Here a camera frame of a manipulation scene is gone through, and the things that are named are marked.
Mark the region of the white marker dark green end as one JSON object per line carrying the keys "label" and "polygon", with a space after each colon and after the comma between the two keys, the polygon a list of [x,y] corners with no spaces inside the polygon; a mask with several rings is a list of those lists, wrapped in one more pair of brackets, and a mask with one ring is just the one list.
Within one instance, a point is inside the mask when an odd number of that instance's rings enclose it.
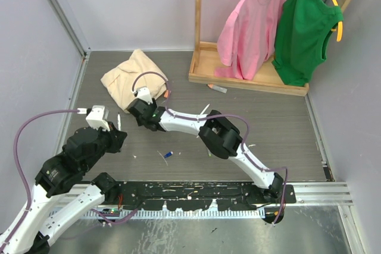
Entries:
{"label": "white marker dark green end", "polygon": [[117,127],[118,127],[118,130],[121,131],[121,115],[119,112],[117,114]]}

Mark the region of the white marker blue end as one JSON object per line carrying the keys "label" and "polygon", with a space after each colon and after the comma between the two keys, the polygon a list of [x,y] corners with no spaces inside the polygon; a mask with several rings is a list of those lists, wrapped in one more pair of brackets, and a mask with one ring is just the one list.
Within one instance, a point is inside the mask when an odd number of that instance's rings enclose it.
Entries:
{"label": "white marker blue end", "polygon": [[210,104],[206,105],[205,108],[201,111],[200,115],[203,115],[205,114],[205,112],[207,111],[207,109],[209,108]]}

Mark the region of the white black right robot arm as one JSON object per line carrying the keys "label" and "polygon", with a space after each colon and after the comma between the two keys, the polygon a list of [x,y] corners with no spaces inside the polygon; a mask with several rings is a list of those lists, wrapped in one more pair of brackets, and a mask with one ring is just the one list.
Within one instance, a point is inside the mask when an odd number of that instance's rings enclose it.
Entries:
{"label": "white black right robot arm", "polygon": [[284,179],[249,150],[241,132],[227,115],[216,110],[202,115],[186,114],[138,98],[130,103],[127,111],[139,126],[151,131],[177,131],[198,136],[214,156],[228,159],[241,168],[261,189],[266,202],[273,203],[282,196]]}

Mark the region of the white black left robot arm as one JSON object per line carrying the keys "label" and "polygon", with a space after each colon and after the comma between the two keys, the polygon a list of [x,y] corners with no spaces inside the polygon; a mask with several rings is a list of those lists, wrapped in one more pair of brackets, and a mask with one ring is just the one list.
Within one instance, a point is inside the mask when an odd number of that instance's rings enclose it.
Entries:
{"label": "white black left robot arm", "polygon": [[109,123],[109,130],[78,129],[61,153],[48,159],[38,172],[30,202],[1,235],[1,253],[48,253],[58,238],[90,209],[112,204],[119,197],[117,182],[101,173],[81,194],[55,214],[53,209],[80,183],[106,153],[120,151],[127,133]]}

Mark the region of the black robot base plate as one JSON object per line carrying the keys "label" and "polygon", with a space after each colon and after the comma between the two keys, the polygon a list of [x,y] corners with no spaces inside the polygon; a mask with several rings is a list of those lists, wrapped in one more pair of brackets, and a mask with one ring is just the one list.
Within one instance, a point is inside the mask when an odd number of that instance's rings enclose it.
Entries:
{"label": "black robot base plate", "polygon": [[105,194],[105,204],[125,210],[205,211],[215,202],[218,211],[246,211],[280,202],[279,197],[270,198],[250,182],[120,181],[97,186]]}

